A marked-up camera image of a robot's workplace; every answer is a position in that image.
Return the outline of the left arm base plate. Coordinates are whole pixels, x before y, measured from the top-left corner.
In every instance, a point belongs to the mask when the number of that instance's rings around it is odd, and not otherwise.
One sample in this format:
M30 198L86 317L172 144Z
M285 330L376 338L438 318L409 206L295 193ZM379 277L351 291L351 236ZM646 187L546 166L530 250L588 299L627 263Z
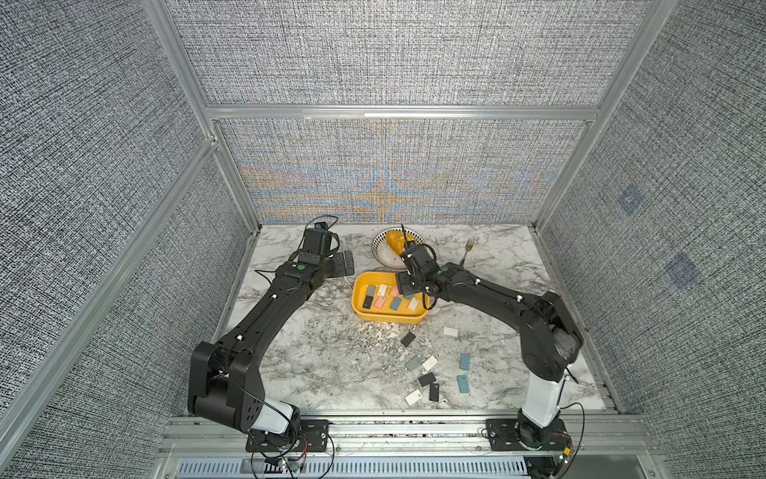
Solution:
M299 425L287 426L283 433L251 429L247 433L248 453L325 452L328 443L328 420L301 419Z

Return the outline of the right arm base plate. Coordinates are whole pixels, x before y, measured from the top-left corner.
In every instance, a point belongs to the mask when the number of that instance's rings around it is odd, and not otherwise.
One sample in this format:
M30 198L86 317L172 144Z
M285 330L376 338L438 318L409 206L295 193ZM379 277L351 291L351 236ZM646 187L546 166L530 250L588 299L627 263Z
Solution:
M487 419L485 434L493 451L558 451L569 453L573 449L572 436L560 417L547 427L540 427L522 417Z

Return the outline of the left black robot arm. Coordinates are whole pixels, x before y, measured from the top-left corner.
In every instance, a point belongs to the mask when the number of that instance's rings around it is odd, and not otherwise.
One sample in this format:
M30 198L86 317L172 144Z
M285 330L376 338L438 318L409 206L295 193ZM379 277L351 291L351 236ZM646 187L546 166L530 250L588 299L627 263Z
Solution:
M277 333L327 279L338 277L337 233L318 217L304 229L288 260L276 268L265 295L229 333L202 342L191 354L189 412L237 429L299 439L299 408L267 398L261 363Z

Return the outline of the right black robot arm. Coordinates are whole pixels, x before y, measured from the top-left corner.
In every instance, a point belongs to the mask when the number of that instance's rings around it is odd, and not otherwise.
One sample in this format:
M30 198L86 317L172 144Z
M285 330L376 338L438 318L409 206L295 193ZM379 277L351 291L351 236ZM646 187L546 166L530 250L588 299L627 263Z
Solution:
M561 411L565 373L584 343L563 299L551 291L530 295L502 287L471 273L462 263L441 265L426 243L407 239L400 257L416 293L478 309L516 331L530 373L518 421L538 430L550 428Z

